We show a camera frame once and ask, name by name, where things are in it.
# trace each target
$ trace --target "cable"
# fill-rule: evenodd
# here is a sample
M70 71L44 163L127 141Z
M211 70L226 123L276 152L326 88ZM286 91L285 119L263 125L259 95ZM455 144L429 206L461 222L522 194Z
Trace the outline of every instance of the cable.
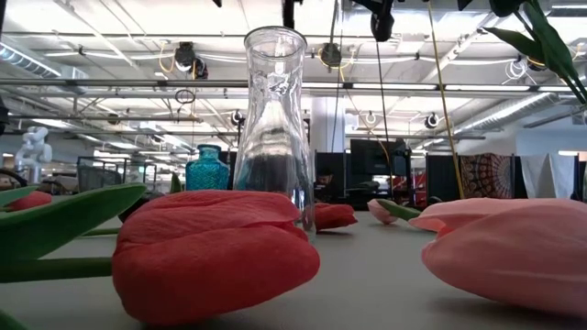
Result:
M442 70L440 69L440 59L438 56L437 36L434 31L434 18L432 17L432 2L428 2L428 16L430 18L430 28L432 29L432 42L434 44L434 56L437 59L438 70L438 86L440 86L440 95L442 96L442 108L444 110L444 117L447 123L447 133L449 134L450 151L452 153L452 161L455 165L455 174L457 176L457 184L459 186L460 199L465 199L465 192L462 189L462 181L459 171L459 160L457 159L457 152L455 151L455 142L452 139L452 132L450 131L449 110L447 110L447 98L444 93L444 84L442 83Z
M342 29L340 30L340 42L338 43L338 45L340 45L340 48L342 49ZM342 69L343 68L338 67L338 74L337 74L337 102L335 104L335 109L334 109L334 127L332 128L332 144L330 144L330 152L334 152L334 139L335 139L336 134L337 134L338 93L340 91L340 79L342 78L343 79L343 82L344 82L344 76L342 75Z
M379 84L382 91L382 106L383 106L383 124L385 125L385 141L389 142L389 134L387 132L387 115L385 114L385 94L383 93L383 75L382 75L382 63L381 55L379 53L379 42L376 42L377 46L377 59L379 60Z
M162 57L161 57L161 56L163 55L163 51L164 51L164 50L165 50L165 44L164 44L164 43L161 43L161 53L160 53L160 57L159 57L159 66L161 67L161 69L162 69L164 72L171 73L171 72L173 71L173 66L175 65L175 51L176 51L177 49L175 49L175 50L173 51L173 57L172 57L172 66L171 66L169 69L167 69L167 68L165 68L165 67L163 66L163 61L161 60L161 59L162 59Z

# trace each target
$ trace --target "yellow cable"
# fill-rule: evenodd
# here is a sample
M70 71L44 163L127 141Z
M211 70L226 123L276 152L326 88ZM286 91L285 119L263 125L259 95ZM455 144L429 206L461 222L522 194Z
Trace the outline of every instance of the yellow cable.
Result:
M173 51L173 56L172 56L172 66L171 66L169 69L167 69L167 68L165 68L165 67L163 66L163 62L162 62L162 57L161 57L161 56L163 55L163 51L164 51L164 50L165 50L165 44L164 44L164 43L161 43L161 53L160 53L160 56L159 56L159 66L161 67L161 69L162 69L164 72L171 73L171 72L173 71L173 66L175 65L175 51L176 51L177 49L175 49L175 50Z
M444 110L444 120L447 123L447 133L449 134L450 151L452 152L452 161L455 165L455 173L457 174L457 184L459 186L460 199L465 199L465 192L462 189L462 180L460 178L459 160L457 152L455 151L455 143L452 139L452 132L450 132L449 111L447 110L447 99L444 93L444 84L442 83L442 72L440 69L440 60L438 59L437 36L434 31L434 18L432 17L432 1L428 2L428 16L430 18L430 28L432 29L432 42L434 44L434 56L436 58L438 70L438 85L440 86L440 95L442 96L442 107Z

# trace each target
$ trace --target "tapestry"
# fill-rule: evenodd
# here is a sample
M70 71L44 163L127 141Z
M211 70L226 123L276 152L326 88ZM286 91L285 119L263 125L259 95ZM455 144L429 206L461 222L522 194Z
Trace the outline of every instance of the tapestry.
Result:
M460 156L465 198L512 198L512 158L486 153Z

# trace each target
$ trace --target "computer monitor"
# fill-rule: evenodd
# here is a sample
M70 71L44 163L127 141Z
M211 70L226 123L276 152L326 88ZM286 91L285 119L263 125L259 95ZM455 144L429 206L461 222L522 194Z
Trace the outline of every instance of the computer monitor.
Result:
M391 168L382 145L390 157ZM366 175L390 175L391 173L405 176L407 170L404 152L405 142L402 139L381 143L375 140L352 139L350 141L352 173Z

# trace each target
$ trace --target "red tulip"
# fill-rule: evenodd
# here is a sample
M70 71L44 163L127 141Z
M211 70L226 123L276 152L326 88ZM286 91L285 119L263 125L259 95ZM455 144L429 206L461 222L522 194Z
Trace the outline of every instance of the red tulip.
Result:
M317 203L315 209L316 230L333 229L357 223L352 206Z
M125 310L152 325L193 323L310 281L319 256L278 193L178 192L122 225L113 280Z
M31 192L28 196L16 200L8 205L10 211L21 211L31 207L51 203L51 195L45 192Z

